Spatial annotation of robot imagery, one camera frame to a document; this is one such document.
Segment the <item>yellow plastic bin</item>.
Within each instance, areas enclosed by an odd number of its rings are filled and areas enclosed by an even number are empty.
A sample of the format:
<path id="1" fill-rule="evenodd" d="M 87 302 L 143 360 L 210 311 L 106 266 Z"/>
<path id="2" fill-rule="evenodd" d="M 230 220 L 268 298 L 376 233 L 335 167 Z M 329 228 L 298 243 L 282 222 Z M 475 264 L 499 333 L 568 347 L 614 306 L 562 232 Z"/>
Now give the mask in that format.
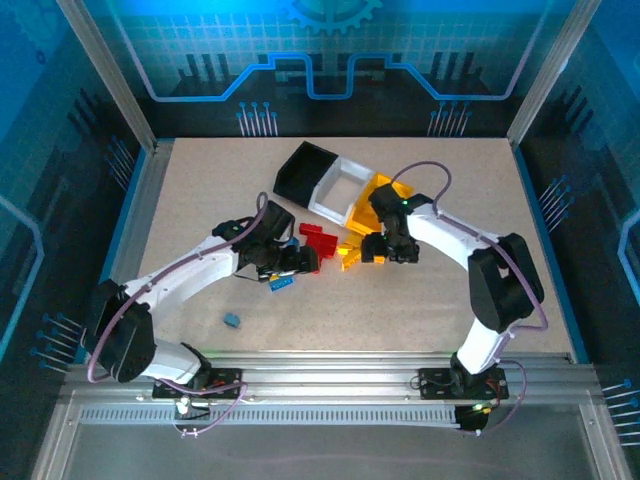
<path id="1" fill-rule="evenodd" d="M 376 172 L 368 181 L 362 192 L 357 197 L 346 221 L 346 228 L 361 236 L 381 232 L 382 223 L 369 203 L 369 196 L 374 190 L 389 184 L 391 178 L 380 172 Z"/>

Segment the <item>white plastic bin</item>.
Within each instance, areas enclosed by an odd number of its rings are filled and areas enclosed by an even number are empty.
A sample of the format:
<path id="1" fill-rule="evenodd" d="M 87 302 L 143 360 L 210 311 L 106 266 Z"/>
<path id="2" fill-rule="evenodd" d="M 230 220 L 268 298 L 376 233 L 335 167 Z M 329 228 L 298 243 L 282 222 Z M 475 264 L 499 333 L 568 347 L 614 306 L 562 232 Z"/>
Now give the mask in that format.
<path id="1" fill-rule="evenodd" d="M 372 169 L 338 156 L 314 187 L 307 209 L 345 227 L 356 201 L 373 175 Z"/>

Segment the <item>black plastic bin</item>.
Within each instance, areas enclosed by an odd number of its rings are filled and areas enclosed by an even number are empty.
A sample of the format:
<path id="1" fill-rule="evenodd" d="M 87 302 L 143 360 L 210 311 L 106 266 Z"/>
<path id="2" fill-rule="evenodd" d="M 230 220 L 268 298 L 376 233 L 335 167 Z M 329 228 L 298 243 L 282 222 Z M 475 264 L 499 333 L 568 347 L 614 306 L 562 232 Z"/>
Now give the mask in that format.
<path id="1" fill-rule="evenodd" d="M 303 141 L 278 170 L 273 192 L 307 208 L 314 189 L 337 158 L 336 153 Z"/>

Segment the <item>black controller box with LEDs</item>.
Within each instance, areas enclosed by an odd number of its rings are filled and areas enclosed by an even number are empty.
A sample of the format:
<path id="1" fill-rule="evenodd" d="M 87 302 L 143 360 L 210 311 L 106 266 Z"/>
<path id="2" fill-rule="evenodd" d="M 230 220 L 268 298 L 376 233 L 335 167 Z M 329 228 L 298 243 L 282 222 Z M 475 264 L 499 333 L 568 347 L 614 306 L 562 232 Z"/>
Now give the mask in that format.
<path id="1" fill-rule="evenodd" d="M 455 407 L 455 420 L 462 432 L 478 436 L 488 424 L 491 404 L 476 403 Z"/>

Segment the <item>aluminium table rail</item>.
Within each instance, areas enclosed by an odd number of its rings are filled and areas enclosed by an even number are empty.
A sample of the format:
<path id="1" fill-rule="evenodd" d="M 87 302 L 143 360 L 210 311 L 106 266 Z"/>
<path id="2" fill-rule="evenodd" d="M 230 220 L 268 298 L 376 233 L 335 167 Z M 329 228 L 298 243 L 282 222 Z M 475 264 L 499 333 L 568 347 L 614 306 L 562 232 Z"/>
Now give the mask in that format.
<path id="1" fill-rule="evenodd" d="M 246 399 L 261 404 L 414 404 L 410 379 L 421 368 L 445 368 L 445 353 L 423 352 L 216 352 L 218 368 L 239 368 Z M 510 394 L 525 405 L 600 403 L 593 366 L 566 354 L 510 353 L 501 361 Z"/>

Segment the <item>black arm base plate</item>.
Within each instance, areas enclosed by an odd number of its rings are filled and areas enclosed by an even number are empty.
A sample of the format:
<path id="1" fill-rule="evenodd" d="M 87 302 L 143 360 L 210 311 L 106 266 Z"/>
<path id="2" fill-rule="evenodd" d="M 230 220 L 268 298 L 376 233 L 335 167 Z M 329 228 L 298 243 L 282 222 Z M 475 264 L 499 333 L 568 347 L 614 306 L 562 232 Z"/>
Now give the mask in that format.
<path id="1" fill-rule="evenodd" d="M 503 369 L 492 367 L 466 375 L 453 368 L 421 368 L 417 371 L 417 388 L 422 400 L 495 400 L 510 397 Z"/>
<path id="2" fill-rule="evenodd" d="M 152 398 L 160 400 L 175 400 L 182 397 L 195 400 L 236 399 L 240 394 L 242 374 L 243 371 L 238 368 L 212 368 L 206 373 L 199 373 L 189 383 L 183 385 L 183 388 L 194 390 L 194 393 L 175 389 L 156 380 Z"/>

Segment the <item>aluminium side rail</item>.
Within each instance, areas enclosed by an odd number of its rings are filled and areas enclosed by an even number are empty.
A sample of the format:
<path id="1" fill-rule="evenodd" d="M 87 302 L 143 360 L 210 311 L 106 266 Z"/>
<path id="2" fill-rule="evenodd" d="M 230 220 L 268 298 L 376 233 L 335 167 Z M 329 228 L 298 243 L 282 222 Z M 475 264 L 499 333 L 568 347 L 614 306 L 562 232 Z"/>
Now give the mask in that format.
<path id="1" fill-rule="evenodd" d="M 161 141 L 153 154 L 140 151 L 118 212 L 97 283 L 126 282 L 139 276 L 174 141 Z"/>

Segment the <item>aluminium frame post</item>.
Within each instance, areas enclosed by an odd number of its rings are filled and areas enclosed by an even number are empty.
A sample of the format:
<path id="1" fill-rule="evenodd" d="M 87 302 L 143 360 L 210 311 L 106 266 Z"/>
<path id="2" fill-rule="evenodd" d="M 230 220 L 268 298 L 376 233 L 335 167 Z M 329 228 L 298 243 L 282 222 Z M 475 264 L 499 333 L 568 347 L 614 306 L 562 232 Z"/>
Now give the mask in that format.
<path id="1" fill-rule="evenodd" d="M 513 150 L 524 139 L 601 3 L 602 0 L 575 1 L 507 131 L 506 138 Z"/>
<path id="2" fill-rule="evenodd" d="M 56 3 L 136 140 L 147 155 L 153 156 L 157 148 L 157 139 L 84 2 L 56 0 Z"/>

